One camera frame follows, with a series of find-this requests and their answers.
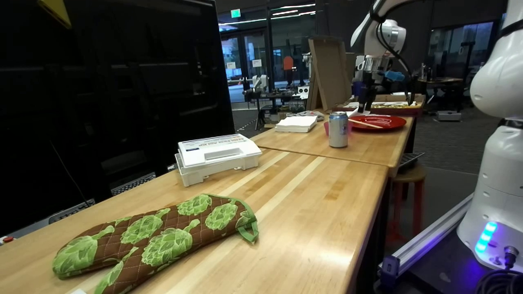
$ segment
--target person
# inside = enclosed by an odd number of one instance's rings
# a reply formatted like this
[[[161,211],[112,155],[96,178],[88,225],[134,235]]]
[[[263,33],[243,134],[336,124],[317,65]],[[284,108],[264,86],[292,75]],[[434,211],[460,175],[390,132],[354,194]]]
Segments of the person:
[[[292,55],[282,57],[282,72],[287,78],[287,88],[292,85],[294,59]]]

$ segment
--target black wall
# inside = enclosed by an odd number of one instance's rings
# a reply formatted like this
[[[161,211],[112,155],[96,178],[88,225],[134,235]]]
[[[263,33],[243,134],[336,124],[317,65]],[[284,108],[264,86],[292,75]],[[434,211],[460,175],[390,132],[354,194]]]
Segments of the black wall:
[[[0,235],[139,175],[181,139],[232,134],[214,2],[34,0],[0,10]]]

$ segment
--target chair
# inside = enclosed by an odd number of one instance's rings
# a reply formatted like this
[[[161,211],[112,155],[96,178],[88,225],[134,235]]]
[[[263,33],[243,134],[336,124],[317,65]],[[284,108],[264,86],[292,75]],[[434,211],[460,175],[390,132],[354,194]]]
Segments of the chair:
[[[400,233],[400,209],[403,196],[408,194],[408,186],[413,184],[413,209],[411,209],[411,233],[416,235],[423,227],[423,194],[425,194],[425,168],[416,163],[411,168],[398,173],[392,180],[392,220],[389,224],[387,242],[403,242]]]

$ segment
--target green spot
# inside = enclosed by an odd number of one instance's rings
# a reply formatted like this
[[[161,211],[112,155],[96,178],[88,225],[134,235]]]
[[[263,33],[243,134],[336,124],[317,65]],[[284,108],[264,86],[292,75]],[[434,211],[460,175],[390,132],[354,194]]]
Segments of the green spot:
[[[183,201],[178,206],[178,214],[181,215],[197,215],[212,204],[212,198],[209,194],[197,194],[192,199]]]
[[[168,214],[168,209],[160,209],[155,215],[143,215],[134,220],[127,230],[121,235],[122,243],[137,243],[143,238],[148,238],[158,227],[163,225],[163,215]]]
[[[98,251],[98,240],[103,235],[112,233],[114,227],[107,225],[96,235],[81,235],[68,242],[54,258],[52,271],[57,278],[70,278],[83,273],[93,264],[94,255]]]
[[[160,235],[150,238],[143,250],[142,263],[158,268],[178,260],[192,247],[192,235],[189,230],[192,230],[197,224],[199,220],[192,219],[183,230],[170,227]]]
[[[222,230],[233,219],[237,209],[235,201],[214,207],[206,219],[206,225],[210,230]]]
[[[122,217],[122,219],[117,219],[117,220],[114,222],[114,227],[117,227],[121,222],[124,222],[124,220],[127,220],[127,219],[130,219],[130,215],[125,215],[125,217]]]
[[[101,281],[96,284],[94,294],[103,294],[106,287],[114,284],[117,276],[121,274],[125,260],[137,250],[137,247],[132,247],[130,251],[107,273],[101,278]]]

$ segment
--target wooden table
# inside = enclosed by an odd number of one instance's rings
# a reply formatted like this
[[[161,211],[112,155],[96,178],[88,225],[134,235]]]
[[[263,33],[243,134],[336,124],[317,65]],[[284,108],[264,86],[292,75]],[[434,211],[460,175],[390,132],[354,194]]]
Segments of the wooden table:
[[[89,292],[106,271],[57,279],[50,263],[58,247],[94,224],[199,193],[248,202],[259,220],[259,242],[250,247],[228,237],[135,292],[346,292],[384,202],[385,178],[384,165],[281,150],[263,150],[258,168],[219,173],[189,188],[171,171],[0,247],[0,292]]]
[[[393,132],[351,131],[346,149],[331,149],[328,145],[328,137],[322,122],[307,134],[276,132],[276,129],[268,129],[255,135],[253,140],[263,149],[384,165],[389,168],[390,175],[395,175],[411,131],[411,117],[405,119],[405,127]]]

